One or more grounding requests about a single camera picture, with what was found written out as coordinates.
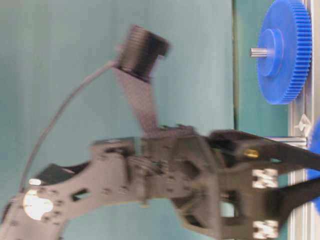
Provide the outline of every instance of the cable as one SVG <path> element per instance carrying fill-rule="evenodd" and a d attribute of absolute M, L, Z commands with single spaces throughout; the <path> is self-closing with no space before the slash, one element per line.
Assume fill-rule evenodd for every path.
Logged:
<path fill-rule="evenodd" d="M 32 166 L 33 161 L 36 158 L 36 155 L 41 147 L 41 145 L 44 143 L 46 137 L 48 136 L 50 130 L 54 127 L 54 125 L 56 124 L 57 120 L 59 119 L 59 117 L 61 116 L 61 114 L 63 113 L 63 111 L 66 109 L 66 107 L 68 106 L 68 104 L 71 102 L 71 100 L 85 87 L 87 87 L 89 84 L 91 84 L 96 78 L 98 78 L 99 76 L 101 76 L 105 71 L 111 69 L 113 66 L 115 65 L 115 62 L 110 61 L 107 62 L 105 65 L 103 65 L 102 67 L 98 68 L 94 73 L 90 74 L 89 76 L 87 76 L 83 82 L 77 87 L 75 88 L 72 93 L 63 101 L 63 103 L 60 105 L 58 111 L 55 113 L 55 115 L 53 116 L 53 118 L 51 119 L 51 121 L 49 122 L 48 126 L 42 131 L 40 137 L 38 138 L 36 144 L 33 147 L 33 150 L 28 158 L 28 161 L 24 167 L 23 170 L 23 175 L 20 181 L 20 185 L 19 185 L 19 192 L 22 193 L 24 191 L 25 188 L 25 184 L 26 184 L 26 179 L 28 176 L 28 172 Z"/>

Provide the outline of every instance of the teal background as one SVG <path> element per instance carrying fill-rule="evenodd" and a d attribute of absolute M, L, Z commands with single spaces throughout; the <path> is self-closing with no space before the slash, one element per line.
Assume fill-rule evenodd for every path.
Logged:
<path fill-rule="evenodd" d="M 62 99 L 116 56 L 130 24 L 172 48 L 154 80 L 159 122 L 201 134 L 234 127 L 231 0 L 2 0 L 0 208 L 18 188 L 28 154 Z M 111 72 L 69 106 L 31 174 L 88 159 L 95 140 L 140 136 Z M 70 222 L 66 240 L 208 239 L 183 229 L 169 202 L 105 207 Z"/>
<path fill-rule="evenodd" d="M 235 127 L 259 136 L 288 135 L 288 106 L 267 104 L 259 90 L 256 60 L 249 57 L 250 48 L 257 46 L 261 24 L 273 2 L 233 1 Z M 279 184 L 288 184 L 288 177 L 280 176 Z M 288 239 L 286 226 L 278 239 Z"/>

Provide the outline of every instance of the blue plastic part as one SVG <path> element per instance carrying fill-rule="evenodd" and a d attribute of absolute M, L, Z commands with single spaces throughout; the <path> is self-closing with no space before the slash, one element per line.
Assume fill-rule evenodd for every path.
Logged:
<path fill-rule="evenodd" d="M 299 95 L 312 57 L 312 26 L 300 0 L 275 0 L 264 17 L 258 48 L 268 50 L 257 59 L 260 90 L 269 104 L 289 104 Z"/>
<path fill-rule="evenodd" d="M 313 130 L 309 150 L 315 154 L 320 154 L 320 120 L 318 121 Z M 307 169 L 307 179 L 311 180 L 316 178 L 320 178 L 320 171 Z M 318 214 L 320 215 L 320 197 L 314 199 L 312 202 L 314 203 L 315 208 Z"/>

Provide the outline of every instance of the metal shaft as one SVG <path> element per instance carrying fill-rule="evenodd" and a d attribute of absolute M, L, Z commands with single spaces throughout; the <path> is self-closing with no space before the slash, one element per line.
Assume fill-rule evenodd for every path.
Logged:
<path fill-rule="evenodd" d="M 267 48 L 251 48 L 250 56 L 252 58 L 266 58 L 268 56 Z"/>
<path fill-rule="evenodd" d="M 307 138 L 303 136 L 268 136 L 266 138 L 302 149 L 306 149 L 308 144 Z"/>

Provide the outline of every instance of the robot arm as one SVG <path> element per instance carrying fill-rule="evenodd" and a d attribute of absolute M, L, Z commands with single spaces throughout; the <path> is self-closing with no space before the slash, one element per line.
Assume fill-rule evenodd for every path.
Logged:
<path fill-rule="evenodd" d="M 277 182 L 319 161 L 317 154 L 234 130 L 181 136 L 183 128 L 163 130 L 173 137 L 144 138 L 140 156 L 134 139 L 125 138 L 94 143 L 81 165 L 51 164 L 14 198 L 0 239 L 58 240 L 68 221 L 96 208 L 159 198 L 171 200 L 189 230 L 215 239 L 275 239 L 294 208 L 320 195 L 319 179 L 283 188 Z M 235 216 L 221 216 L 221 202 L 233 204 Z"/>

